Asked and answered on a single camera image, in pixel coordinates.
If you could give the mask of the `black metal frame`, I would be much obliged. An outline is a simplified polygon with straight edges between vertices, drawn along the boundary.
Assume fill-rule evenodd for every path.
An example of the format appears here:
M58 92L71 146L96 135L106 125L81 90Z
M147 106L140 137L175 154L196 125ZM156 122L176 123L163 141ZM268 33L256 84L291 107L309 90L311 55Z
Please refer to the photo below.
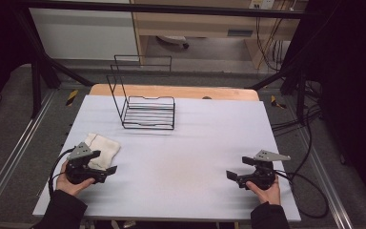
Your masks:
M195 7L195 6L174 6L154 4L127 4L127 3L104 3L104 2L80 2L80 1L53 1L53 0L15 0L11 3L11 9L18 25L26 35L31 45L32 53L35 55L36 64L33 64L33 93L37 94L38 69L43 69L42 76L51 88L60 85L59 78L54 69L69 76L84 86L93 86L90 80L74 73L62 64L53 60L44 50L38 32L31 27L31 22L26 19L25 12L33 9L55 9L55 10L92 10L92 11L116 11L116 12L143 12L163 14L193 14L212 15L229 17L259 17L259 18L282 18L308 20L316 19L317 14L310 11L284 11L284 10L242 10L234 8L216 7Z

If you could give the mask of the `person's left hand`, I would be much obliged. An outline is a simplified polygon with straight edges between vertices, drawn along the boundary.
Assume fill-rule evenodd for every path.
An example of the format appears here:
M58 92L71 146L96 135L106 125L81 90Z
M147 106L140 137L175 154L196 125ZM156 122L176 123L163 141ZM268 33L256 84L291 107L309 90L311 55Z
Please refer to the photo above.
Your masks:
M79 184L71 183L70 181L68 181L67 176L65 174L67 164L68 161L65 161L61 166L61 174L56 180L56 189L76 197L82 190L91 186L95 182L95 179L88 178Z

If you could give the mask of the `wall power outlet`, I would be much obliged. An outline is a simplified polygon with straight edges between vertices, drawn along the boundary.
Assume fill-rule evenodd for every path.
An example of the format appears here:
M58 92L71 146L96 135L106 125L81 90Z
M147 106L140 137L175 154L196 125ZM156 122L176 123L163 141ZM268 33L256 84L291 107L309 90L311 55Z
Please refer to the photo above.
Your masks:
M275 0L251 0L250 9L256 10L271 10Z

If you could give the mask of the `black wire rack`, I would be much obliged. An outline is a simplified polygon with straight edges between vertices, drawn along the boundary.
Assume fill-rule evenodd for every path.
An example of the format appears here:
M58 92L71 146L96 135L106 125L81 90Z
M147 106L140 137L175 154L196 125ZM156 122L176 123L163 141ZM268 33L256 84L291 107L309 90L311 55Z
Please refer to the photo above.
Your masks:
M148 67L142 64L142 54L115 54L111 74L106 76L115 109L124 129L166 130L175 126L175 99L173 96L127 95L122 69Z

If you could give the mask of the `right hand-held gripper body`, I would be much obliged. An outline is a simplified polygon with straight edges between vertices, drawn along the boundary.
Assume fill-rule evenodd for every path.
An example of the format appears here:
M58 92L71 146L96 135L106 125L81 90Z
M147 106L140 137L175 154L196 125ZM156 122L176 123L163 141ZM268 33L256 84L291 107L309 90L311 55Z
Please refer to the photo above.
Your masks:
M266 150L259 151L254 157L255 171L249 175L237 176L236 183L240 188L247 189L246 182L251 181L262 190L267 190L275 181L274 161L290 160L289 156L284 156L278 153L269 152Z

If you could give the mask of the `white foam board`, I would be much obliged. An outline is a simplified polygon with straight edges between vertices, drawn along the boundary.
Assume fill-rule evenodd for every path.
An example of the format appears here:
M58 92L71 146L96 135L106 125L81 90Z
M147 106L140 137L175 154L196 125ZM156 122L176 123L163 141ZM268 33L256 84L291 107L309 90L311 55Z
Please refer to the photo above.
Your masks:
M115 140L117 171L80 194L91 219L245 221L257 197L227 179L250 174L242 162L277 146L260 101L178 98L173 130L122 127L109 96L85 97L67 148L89 133Z

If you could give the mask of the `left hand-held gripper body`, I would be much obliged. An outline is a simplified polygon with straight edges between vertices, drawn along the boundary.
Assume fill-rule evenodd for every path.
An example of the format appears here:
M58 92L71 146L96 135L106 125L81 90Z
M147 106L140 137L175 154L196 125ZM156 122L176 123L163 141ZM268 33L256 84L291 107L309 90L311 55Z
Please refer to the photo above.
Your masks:
M88 155L92 153L92 150L87 146L85 142L81 142L77 145L67 157L67 168L65 174L68 181L73 184L79 184L88 178L94 178L95 182L104 183L107 176L104 174L106 171L96 170L90 168L88 163Z

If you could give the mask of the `white cabinet panel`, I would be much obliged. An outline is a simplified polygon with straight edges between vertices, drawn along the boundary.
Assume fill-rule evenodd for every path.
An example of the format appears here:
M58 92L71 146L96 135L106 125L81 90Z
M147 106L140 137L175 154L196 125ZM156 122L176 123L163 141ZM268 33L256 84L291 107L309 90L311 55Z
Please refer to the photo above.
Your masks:
M113 60L137 54L128 12L31 9L46 53L55 59Z

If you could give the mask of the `light wooden desk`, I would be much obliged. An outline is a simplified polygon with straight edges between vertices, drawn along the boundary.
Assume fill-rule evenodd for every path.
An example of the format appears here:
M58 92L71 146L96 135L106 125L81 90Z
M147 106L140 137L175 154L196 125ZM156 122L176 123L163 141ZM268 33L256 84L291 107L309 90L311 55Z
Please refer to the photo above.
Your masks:
M133 4L154 4L195 7L217 7L249 10L251 0L130 0ZM274 0L272 10L290 10L292 5L302 9L302 0ZM146 51L150 36L189 36L214 38L241 38L244 40L254 66L260 69L275 41L293 39L297 19L249 18L193 14L163 14L135 12L132 15L138 52Z

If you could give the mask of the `person's right hand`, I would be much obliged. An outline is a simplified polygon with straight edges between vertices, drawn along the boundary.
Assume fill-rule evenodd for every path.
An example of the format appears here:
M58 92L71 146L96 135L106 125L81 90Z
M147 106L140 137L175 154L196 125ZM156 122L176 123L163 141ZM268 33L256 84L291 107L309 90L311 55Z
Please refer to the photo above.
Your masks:
M269 202L272 205L281 204L278 177L275 177L273 184L267 190L260 189L251 181L247 181L246 185L254 194L258 196L259 202L261 204L264 204L266 202Z

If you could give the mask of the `white towel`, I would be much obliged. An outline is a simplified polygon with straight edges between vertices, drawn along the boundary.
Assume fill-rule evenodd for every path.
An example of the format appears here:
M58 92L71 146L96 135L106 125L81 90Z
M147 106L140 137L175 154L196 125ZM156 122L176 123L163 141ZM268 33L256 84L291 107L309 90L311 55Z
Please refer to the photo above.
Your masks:
M89 167L102 171L111 167L113 157L121 148L121 145L117 141L94 133L89 133L84 142L92 151L100 152L100 156L90 160L88 163Z

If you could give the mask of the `office chair base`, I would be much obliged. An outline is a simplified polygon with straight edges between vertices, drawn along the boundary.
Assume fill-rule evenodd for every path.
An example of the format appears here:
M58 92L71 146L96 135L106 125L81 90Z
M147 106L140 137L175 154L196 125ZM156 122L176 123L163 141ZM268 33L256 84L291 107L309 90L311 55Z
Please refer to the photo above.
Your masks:
M162 36L159 35L158 39L170 43L181 46L183 49L188 49L190 45L187 42L187 39L184 36Z

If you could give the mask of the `aluminium floor rail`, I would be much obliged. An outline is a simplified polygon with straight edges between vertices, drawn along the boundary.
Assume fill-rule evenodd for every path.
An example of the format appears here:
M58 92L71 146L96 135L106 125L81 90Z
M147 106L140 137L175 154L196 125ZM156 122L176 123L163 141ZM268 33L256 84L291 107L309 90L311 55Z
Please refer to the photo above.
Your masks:
M17 164L21 160L23 154L27 150L35 132L37 131L42 119L44 118L47 110L49 109L52 99L56 94L56 90L48 90L42 101L42 108L37 113L36 117L32 118L28 123L25 131L20 136L16 145L10 152L8 159L6 160L3 168L0 170L0 196L2 195L10 177L17 167Z
M315 176L318 180L323 193L326 195L329 207L334 217L338 229L353 229L353 224L345 210L342 201L332 183L329 174L327 173L321 159L318 156L317 150L312 143L312 135L305 129L299 131L300 136L307 150L310 152L309 160L311 161Z

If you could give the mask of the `wooden board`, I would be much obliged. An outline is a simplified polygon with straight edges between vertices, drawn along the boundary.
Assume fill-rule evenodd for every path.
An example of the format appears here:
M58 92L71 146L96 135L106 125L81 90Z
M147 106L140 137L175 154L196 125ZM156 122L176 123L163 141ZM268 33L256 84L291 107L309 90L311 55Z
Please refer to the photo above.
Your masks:
M254 90L218 88L218 87L180 87L156 85L117 85L114 93L108 84L96 84L91 87L90 95L141 95L146 97L173 96L177 98L210 97L218 100L247 100L258 101L259 96Z

